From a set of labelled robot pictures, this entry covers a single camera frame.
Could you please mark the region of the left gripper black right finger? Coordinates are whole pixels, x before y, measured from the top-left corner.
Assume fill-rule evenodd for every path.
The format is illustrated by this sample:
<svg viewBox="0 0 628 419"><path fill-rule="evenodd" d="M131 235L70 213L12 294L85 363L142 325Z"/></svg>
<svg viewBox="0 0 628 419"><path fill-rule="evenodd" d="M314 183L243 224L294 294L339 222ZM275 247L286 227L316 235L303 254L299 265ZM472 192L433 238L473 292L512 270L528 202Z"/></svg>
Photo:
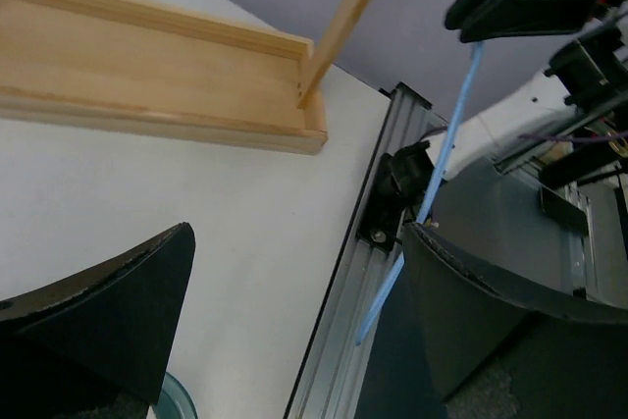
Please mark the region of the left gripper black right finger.
<svg viewBox="0 0 628 419"><path fill-rule="evenodd" d="M627 313L545 287L418 224L403 255L437 397L459 417L623 418Z"/></svg>

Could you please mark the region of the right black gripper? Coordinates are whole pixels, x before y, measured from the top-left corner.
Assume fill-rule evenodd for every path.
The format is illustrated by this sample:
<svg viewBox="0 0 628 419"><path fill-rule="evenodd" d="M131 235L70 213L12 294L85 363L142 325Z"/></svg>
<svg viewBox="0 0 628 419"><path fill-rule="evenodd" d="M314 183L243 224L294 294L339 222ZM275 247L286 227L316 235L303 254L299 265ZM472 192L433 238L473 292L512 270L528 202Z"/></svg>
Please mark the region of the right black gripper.
<svg viewBox="0 0 628 419"><path fill-rule="evenodd" d="M601 26L558 50L544 70L566 88L564 103L590 111L627 88L627 72L614 56L621 33L617 11L626 0L455 0L444 25L459 32L459 41L566 35L590 20Z"/></svg>

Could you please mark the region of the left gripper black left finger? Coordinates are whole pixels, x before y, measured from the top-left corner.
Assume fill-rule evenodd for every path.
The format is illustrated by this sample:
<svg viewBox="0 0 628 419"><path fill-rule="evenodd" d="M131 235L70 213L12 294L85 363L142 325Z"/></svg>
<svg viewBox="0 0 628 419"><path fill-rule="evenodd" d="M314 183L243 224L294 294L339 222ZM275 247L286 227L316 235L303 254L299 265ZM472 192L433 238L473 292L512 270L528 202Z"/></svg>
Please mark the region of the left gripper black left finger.
<svg viewBox="0 0 628 419"><path fill-rule="evenodd" d="M2 417L147 417L166 376L194 253L194 231L180 223L2 300Z"/></svg>

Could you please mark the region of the blue wire hanger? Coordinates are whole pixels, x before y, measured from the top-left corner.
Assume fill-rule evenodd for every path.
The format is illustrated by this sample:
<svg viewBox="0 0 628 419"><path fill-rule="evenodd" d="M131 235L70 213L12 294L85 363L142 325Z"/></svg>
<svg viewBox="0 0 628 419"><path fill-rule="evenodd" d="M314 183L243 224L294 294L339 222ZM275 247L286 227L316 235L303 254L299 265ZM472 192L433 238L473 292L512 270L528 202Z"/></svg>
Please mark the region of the blue wire hanger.
<svg viewBox="0 0 628 419"><path fill-rule="evenodd" d="M458 129L461 124L463 112L465 110L467 97L474 81L474 78L479 70L483 53L484 53L483 41L475 42L471 48L471 64L469 70L465 76L465 79L461 85L455 107L451 116L451 120L446 129L445 139L440 149L440 154L435 165L434 171L431 174L425 196L420 205L418 216L414 219L415 223L423 224L426 222L429 211L436 198L437 192L444 179L445 168L449 161L450 154L452 152ZM363 343L378 319L381 310L389 297L393 286L398 279L405 264L404 255L400 253L395 259L390 271L387 273L382 284L380 285L373 301L364 315L359 328L356 331L354 343L359 346Z"/></svg>

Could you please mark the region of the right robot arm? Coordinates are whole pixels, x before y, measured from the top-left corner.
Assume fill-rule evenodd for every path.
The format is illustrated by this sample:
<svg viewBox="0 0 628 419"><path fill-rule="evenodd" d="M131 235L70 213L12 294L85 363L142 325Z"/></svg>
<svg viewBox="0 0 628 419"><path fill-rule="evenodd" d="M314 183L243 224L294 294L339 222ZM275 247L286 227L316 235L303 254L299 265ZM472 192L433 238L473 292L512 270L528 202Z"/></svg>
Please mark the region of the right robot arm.
<svg viewBox="0 0 628 419"><path fill-rule="evenodd" d="M547 72L537 72L510 95L465 119L472 82L488 41L497 38L566 35L579 32L592 18L625 0L455 0L445 27L471 46L471 65L463 81L450 125L426 131L415 142L380 157L357 234L385 251L397 243L405 222L426 222L440 185L475 159L500 151L510 142L559 142L554 131L536 129L582 113L578 98L583 79L571 85L561 72L558 53Z"/></svg>

